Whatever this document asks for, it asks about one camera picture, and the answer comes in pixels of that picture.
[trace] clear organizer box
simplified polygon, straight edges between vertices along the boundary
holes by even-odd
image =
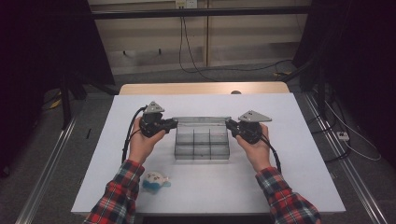
[[[175,158],[177,160],[228,160],[230,147],[225,120],[229,117],[180,117]]]

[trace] white tabletop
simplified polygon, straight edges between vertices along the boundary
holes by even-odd
[[[121,149],[129,123],[138,108],[155,101],[164,119],[172,117],[237,117],[252,109],[273,121],[267,122],[282,173],[296,192],[320,213],[344,212],[345,207],[291,93],[123,95],[116,96],[91,164],[72,208],[86,215],[102,197],[106,183],[120,167]],[[248,215],[269,213],[245,151],[229,134],[227,161],[177,161],[175,130],[171,130],[146,160],[146,172],[169,176],[171,187],[156,194],[142,189],[136,212],[149,215]]]

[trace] cuff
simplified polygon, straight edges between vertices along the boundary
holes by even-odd
[[[128,188],[132,183],[138,183],[145,168],[138,162],[126,160],[120,167],[113,181]]]
[[[256,174],[256,179],[267,199],[280,190],[290,188],[275,167],[268,167],[259,171]]]

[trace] red plaid sleeve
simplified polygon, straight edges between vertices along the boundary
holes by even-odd
[[[84,223],[134,223],[135,200],[144,171],[139,163],[125,161]]]
[[[320,213],[300,194],[291,190],[274,167],[263,169],[256,179],[264,191],[275,223],[317,223]]]

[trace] hand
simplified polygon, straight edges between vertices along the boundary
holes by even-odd
[[[262,134],[264,134],[269,140],[268,127],[264,124],[261,124],[261,126]],[[237,135],[235,138],[239,146],[241,146],[247,153],[247,159],[253,165],[253,169],[256,172],[259,172],[271,166],[270,148],[262,140],[260,140],[256,144],[251,145],[247,141],[245,141],[240,135]]]
[[[163,139],[165,135],[165,130],[161,130],[156,133],[154,136],[147,138],[140,132],[139,122],[142,118],[139,117],[134,121],[134,128],[132,129],[132,134],[134,135],[131,138],[130,153],[128,160],[136,161],[140,164],[146,161],[146,158],[151,154],[152,149],[154,149],[154,145]]]

